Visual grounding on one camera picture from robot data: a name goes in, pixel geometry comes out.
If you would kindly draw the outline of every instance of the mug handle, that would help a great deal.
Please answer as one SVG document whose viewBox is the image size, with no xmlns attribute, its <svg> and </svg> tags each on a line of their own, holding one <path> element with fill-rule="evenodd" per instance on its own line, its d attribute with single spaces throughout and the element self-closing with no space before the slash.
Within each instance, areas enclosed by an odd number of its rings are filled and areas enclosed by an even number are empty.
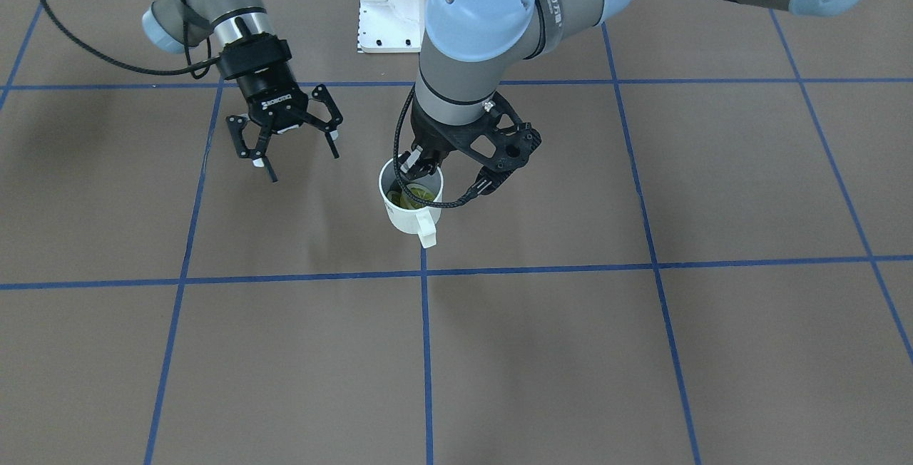
<svg viewBox="0 0 913 465">
<path fill-rule="evenodd" d="M 427 250 L 428 247 L 437 244 L 437 229 L 434 227 L 434 219 L 431 218 L 430 210 L 422 210 L 415 214 L 415 220 L 418 221 L 418 240 L 422 241 L 422 247 Z"/>
</svg>

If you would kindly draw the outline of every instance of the grid line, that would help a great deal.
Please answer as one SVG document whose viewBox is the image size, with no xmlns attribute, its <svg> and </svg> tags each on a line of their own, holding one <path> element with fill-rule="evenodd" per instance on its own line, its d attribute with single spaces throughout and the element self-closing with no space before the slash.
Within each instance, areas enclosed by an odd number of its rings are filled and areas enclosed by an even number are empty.
<svg viewBox="0 0 913 465">
<path fill-rule="evenodd" d="M 803 83 L 913 83 L 913 78 L 802 78 Z M 666 84 L 745 84 L 745 83 L 799 83 L 796 78 L 620 78 L 621 85 L 666 85 Z M 413 81 L 303 81 L 297 82 L 300 87 L 316 87 L 323 84 L 327 87 L 409 87 Z M 571 78 L 571 79 L 505 79 L 500 85 L 612 85 L 610 78 Z M 49 85 L 13 85 L 0 86 L 5 91 L 129 91 L 130 89 L 147 88 L 219 88 L 235 87 L 231 82 L 180 82 L 180 83 L 107 83 L 107 84 L 49 84 Z"/>
<path fill-rule="evenodd" d="M 877 262 L 909 262 L 913 255 L 874 256 Z M 804 257 L 804 258 L 768 258 L 767 260 L 715 260 L 694 262 L 659 262 L 656 266 L 662 270 L 676 269 L 720 269 L 721 267 L 777 267 L 797 265 L 821 265 L 834 263 L 868 263 L 869 257 Z M 564 266 L 531 266 L 531 267 L 480 267 L 479 269 L 429 269 L 421 270 L 385 270 L 374 272 L 333 272 L 312 274 L 280 274 L 261 276 L 211 276 L 187 277 L 185 285 L 220 285 L 233 283 L 279 283 L 292 281 L 328 281 L 328 280 L 375 280 L 384 277 L 453 277 L 453 276 L 492 276 L 509 274 L 556 274 L 580 272 L 607 272 L 623 270 L 652 270 L 652 263 L 606 264 L 606 265 L 564 265 Z M 97 281 L 43 281 L 23 283 L 0 283 L 3 290 L 66 290 L 66 289 L 105 289 L 105 287 L 149 287 L 177 286 L 179 277 L 156 277 L 155 279 L 137 280 L 97 280 Z"/>
<path fill-rule="evenodd" d="M 431 390 L 431 315 L 428 309 L 428 254 L 421 250 L 422 263 L 422 354 L 424 364 L 424 462 L 434 465 L 434 410 Z"/>
<path fill-rule="evenodd" d="M 606 58 L 609 60 L 609 71 L 612 72 L 613 89 L 616 94 L 618 104 L 618 114 L 622 121 L 622 130 L 625 133 L 625 146 L 627 147 L 628 158 L 631 161 L 631 175 L 633 184 L 637 191 L 637 198 L 640 201 L 640 211 L 643 218 L 643 233 L 646 234 L 646 244 L 650 251 L 650 265 L 653 270 L 653 279 L 656 281 L 656 292 L 659 296 L 659 305 L 663 312 L 663 322 L 665 323 L 665 337 L 669 342 L 669 354 L 672 357 L 672 365 L 675 368 L 675 381 L 678 383 L 678 396 L 682 404 L 682 413 L 685 416 L 685 427 L 688 430 L 688 440 L 691 442 L 691 454 L 694 456 L 695 465 L 701 465 L 700 448 L 698 446 L 698 436 L 695 433 L 694 422 L 691 417 L 691 405 L 688 402 L 688 390 L 685 388 L 685 375 L 682 373 L 681 361 L 678 357 L 678 345 L 675 344 L 675 331 L 672 328 L 672 318 L 669 314 L 669 306 L 665 299 L 665 288 L 663 287 L 663 277 L 660 273 L 659 262 L 656 259 L 656 247 L 653 244 L 653 232 L 650 229 L 650 218 L 646 210 L 646 200 L 643 199 L 643 186 L 640 183 L 640 175 L 637 172 L 637 160 L 633 152 L 631 133 L 627 124 L 627 115 L 625 112 L 625 101 L 622 98 L 621 85 L 618 82 L 616 72 L 616 62 L 612 54 L 612 42 L 609 40 L 609 30 L 606 23 L 603 27 L 603 41 L 606 42 Z"/>
<path fill-rule="evenodd" d="M 177 292 L 174 294 L 174 307 L 172 310 L 172 319 L 168 328 L 168 339 L 165 344 L 164 358 L 162 360 L 162 373 L 159 376 L 159 387 L 155 394 L 155 404 L 153 408 L 153 419 L 149 426 L 149 439 L 146 442 L 146 456 L 143 459 L 143 465 L 151 465 L 153 462 L 153 453 L 155 452 L 155 440 L 158 436 L 159 421 L 162 417 L 162 406 L 165 397 L 165 388 L 168 384 L 168 373 L 170 371 L 170 358 L 174 350 L 174 339 L 177 335 L 177 325 L 180 321 L 180 306 L 183 303 L 183 290 L 187 285 L 187 271 L 190 269 L 190 257 L 193 254 L 193 238 L 196 236 L 196 220 L 200 214 L 200 205 L 203 201 L 203 186 L 206 182 L 206 163 L 209 161 L 209 152 L 213 145 L 213 134 L 215 133 L 215 122 L 218 120 L 219 107 L 222 103 L 222 87 L 215 91 L 215 101 L 213 102 L 213 113 L 209 121 L 209 131 L 206 134 L 206 146 L 203 149 L 203 162 L 200 165 L 200 179 L 196 185 L 196 198 L 193 201 L 193 212 L 190 218 L 190 228 L 187 230 L 187 247 L 183 255 L 183 263 L 180 265 L 180 277 L 177 284 Z"/>
<path fill-rule="evenodd" d="M 10 69 L 9 77 L 6 78 L 6 88 L 4 88 L 3 93 L 0 93 L 0 111 L 2 111 L 4 105 L 6 105 L 6 97 L 9 95 L 13 82 L 16 81 L 16 73 L 19 72 L 19 66 L 22 66 L 22 58 L 26 55 L 26 49 L 29 47 L 29 42 L 32 40 L 32 34 L 35 33 L 35 27 L 39 23 L 39 17 L 41 16 L 42 10 L 41 4 L 39 4 L 35 9 L 35 16 L 32 16 L 32 21 L 29 23 L 29 29 L 26 30 L 26 36 L 23 37 L 22 44 L 19 46 L 19 52 L 16 54 L 16 60 L 13 62 L 13 68 Z"/>
<path fill-rule="evenodd" d="M 831 151 L 831 146 L 827 142 L 825 129 L 822 127 L 821 121 L 818 118 L 818 114 L 815 111 L 815 105 L 812 103 L 812 98 L 808 94 L 808 89 L 805 88 L 805 82 L 802 80 L 802 75 L 799 73 L 799 66 L 796 65 L 795 57 L 792 55 L 792 50 L 790 50 L 789 43 L 786 42 L 786 35 L 783 33 L 782 26 L 780 26 L 780 20 L 777 19 L 777 14 L 773 12 L 773 9 L 770 9 L 769 12 L 770 19 L 773 20 L 773 24 L 777 29 L 777 34 L 780 36 L 780 42 L 783 44 L 783 49 L 786 51 L 786 56 L 790 60 L 792 72 L 795 73 L 796 81 L 799 82 L 799 88 L 802 89 L 802 97 L 805 98 L 805 104 L 808 107 L 809 114 L 812 116 L 812 123 L 815 124 L 815 130 L 818 132 L 818 138 L 821 140 L 822 147 L 825 148 L 825 154 L 827 155 L 828 162 L 831 165 L 831 170 L 834 172 L 837 184 L 840 186 L 840 192 L 842 193 L 842 196 L 844 196 L 844 201 L 847 203 L 847 209 L 849 210 L 850 215 L 853 218 L 853 223 L 855 224 L 857 232 L 859 233 L 859 240 L 862 241 L 862 245 L 865 249 L 865 256 L 867 256 L 868 261 L 872 266 L 874 277 L 876 277 L 878 287 L 881 289 L 881 294 L 884 297 L 884 302 L 887 303 L 887 309 L 891 313 L 891 318 L 894 319 L 894 326 L 897 326 L 897 332 L 899 333 L 901 342 L 903 342 L 904 348 L 906 348 L 907 351 L 907 358 L 909 358 L 910 364 L 913 364 L 913 346 L 910 345 L 910 339 L 909 336 L 907 336 L 907 331 L 904 329 L 903 321 L 901 321 L 900 315 L 897 313 L 897 306 L 894 306 L 894 300 L 891 299 L 891 293 L 887 289 L 887 284 L 884 283 L 884 278 L 881 276 L 881 270 L 878 267 L 877 260 L 874 259 L 872 247 L 868 242 L 868 238 L 865 237 L 865 231 L 862 228 L 862 222 L 860 221 L 859 215 L 855 210 L 853 200 L 850 198 L 847 184 L 844 182 L 844 177 L 842 177 L 840 169 L 837 167 L 834 153 Z"/>
</svg>

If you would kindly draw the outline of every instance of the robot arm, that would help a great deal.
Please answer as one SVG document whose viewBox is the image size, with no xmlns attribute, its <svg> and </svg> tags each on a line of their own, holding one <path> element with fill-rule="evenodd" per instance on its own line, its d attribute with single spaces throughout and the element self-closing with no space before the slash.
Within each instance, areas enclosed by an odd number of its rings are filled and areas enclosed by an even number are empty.
<svg viewBox="0 0 913 465">
<path fill-rule="evenodd" d="M 262 0 L 156 0 L 143 16 L 143 28 L 159 48 L 183 52 L 212 36 L 218 46 L 216 66 L 226 81 L 237 81 L 248 114 L 226 118 L 238 157 L 265 167 L 275 182 L 267 147 L 274 134 L 309 124 L 324 133 L 333 156 L 339 153 L 333 140 L 342 123 L 330 92 L 323 85 L 313 89 L 310 98 L 324 104 L 330 120 L 322 121 L 307 112 L 309 97 L 301 91 L 288 66 L 291 52 L 287 42 L 276 36 Z M 257 143 L 249 148 L 243 130 L 248 121 L 260 126 Z"/>
<path fill-rule="evenodd" d="M 414 141 L 398 157 L 400 176 L 433 175 L 448 153 L 460 150 L 482 164 L 467 195 L 494 192 L 513 170 L 526 165 L 541 142 L 537 131 L 496 93 L 506 68 L 551 51 L 564 37 L 597 26 L 630 1 L 428 0 L 411 112 Z M 834 16 L 859 0 L 728 1 L 801 16 Z M 514 124 L 499 129 L 503 115 Z M 493 144 L 493 156 L 472 148 L 480 138 Z"/>
</svg>

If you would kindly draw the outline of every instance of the brown floor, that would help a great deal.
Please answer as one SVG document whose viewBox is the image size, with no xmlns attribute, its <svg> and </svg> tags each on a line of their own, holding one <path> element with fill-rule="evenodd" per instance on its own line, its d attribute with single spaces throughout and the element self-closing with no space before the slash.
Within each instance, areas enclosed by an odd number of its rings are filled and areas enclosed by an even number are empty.
<svg viewBox="0 0 913 465">
<path fill-rule="evenodd" d="M 180 66 L 152 0 L 50 1 Z M 345 114 L 274 185 L 234 85 L 0 4 L 0 463 L 910 463 L 913 0 L 635 0 L 509 71 L 544 144 L 426 252 L 375 192 L 417 58 L 265 3 Z"/>
</svg>

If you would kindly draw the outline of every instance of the white mounting block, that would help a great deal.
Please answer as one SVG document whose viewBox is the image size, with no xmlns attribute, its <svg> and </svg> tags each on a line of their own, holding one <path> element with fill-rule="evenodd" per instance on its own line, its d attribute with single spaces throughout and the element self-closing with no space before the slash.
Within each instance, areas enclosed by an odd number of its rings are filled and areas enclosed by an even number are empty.
<svg viewBox="0 0 913 465">
<path fill-rule="evenodd" d="M 425 0 L 359 0 L 358 50 L 417 53 L 424 35 Z"/>
</svg>

